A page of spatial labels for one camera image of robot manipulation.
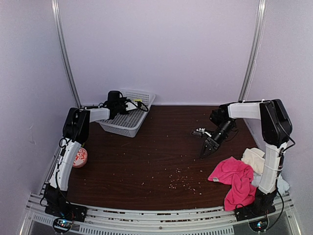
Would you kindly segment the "pink towel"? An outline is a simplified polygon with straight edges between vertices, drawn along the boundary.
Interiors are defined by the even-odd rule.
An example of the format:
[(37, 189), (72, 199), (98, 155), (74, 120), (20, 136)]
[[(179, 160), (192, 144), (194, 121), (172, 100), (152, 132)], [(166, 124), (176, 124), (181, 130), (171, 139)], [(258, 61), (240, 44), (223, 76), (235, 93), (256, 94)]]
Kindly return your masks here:
[(208, 181), (231, 186), (224, 198), (224, 210), (233, 211), (255, 201), (257, 187), (251, 183), (253, 178), (254, 171), (250, 165), (230, 157), (217, 164)]

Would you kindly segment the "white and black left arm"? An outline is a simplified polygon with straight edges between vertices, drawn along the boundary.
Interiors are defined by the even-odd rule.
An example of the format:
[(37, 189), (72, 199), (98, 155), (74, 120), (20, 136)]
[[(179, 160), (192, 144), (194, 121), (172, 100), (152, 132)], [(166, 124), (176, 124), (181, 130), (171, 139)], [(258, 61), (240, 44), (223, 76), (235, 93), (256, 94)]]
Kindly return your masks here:
[(98, 105), (70, 108), (59, 141), (61, 151), (45, 188), (47, 210), (54, 211), (59, 217), (66, 217), (74, 211), (66, 196), (68, 179), (76, 155), (89, 137), (89, 124), (113, 120), (118, 114), (125, 115), (137, 108), (137, 102), (124, 97), (120, 91), (110, 91), (107, 100)]

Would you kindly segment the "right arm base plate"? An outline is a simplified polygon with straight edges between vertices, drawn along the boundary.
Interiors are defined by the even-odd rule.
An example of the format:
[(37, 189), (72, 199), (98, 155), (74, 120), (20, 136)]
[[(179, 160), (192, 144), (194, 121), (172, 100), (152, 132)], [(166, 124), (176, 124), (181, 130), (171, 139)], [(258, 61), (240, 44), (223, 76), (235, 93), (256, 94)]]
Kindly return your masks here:
[(257, 217), (264, 217), (267, 216), (270, 213), (273, 213), (276, 211), (275, 206), (269, 205), (265, 208), (257, 207), (257, 204), (250, 204), (247, 206), (243, 206), (242, 204), (238, 204), (235, 207), (235, 216), (237, 221), (244, 221), (244, 220), (250, 220)]

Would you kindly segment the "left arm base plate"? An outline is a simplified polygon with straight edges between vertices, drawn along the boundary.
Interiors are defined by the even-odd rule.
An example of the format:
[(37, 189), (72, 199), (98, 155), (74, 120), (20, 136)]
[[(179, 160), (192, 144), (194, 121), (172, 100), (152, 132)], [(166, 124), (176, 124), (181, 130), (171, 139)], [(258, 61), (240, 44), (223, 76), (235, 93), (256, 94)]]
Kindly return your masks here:
[(65, 204), (64, 206), (47, 205), (45, 213), (70, 221), (84, 222), (87, 215), (87, 207)]

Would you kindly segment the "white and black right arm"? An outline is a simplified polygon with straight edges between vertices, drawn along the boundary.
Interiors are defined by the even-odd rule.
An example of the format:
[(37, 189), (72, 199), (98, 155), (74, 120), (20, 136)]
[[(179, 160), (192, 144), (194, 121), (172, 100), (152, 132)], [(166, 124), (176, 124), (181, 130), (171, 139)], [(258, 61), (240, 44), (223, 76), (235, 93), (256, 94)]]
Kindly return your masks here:
[(280, 99), (220, 105), (210, 115), (211, 122), (217, 126), (216, 130), (198, 128), (193, 132), (194, 135), (205, 138), (201, 158), (219, 149), (239, 118), (260, 120), (263, 140), (266, 143), (265, 168), (256, 190), (256, 198), (250, 203), (253, 215), (261, 216), (269, 211), (278, 192), (277, 181), (283, 168), (284, 152), (289, 148), (288, 141), (292, 140), (292, 123)]

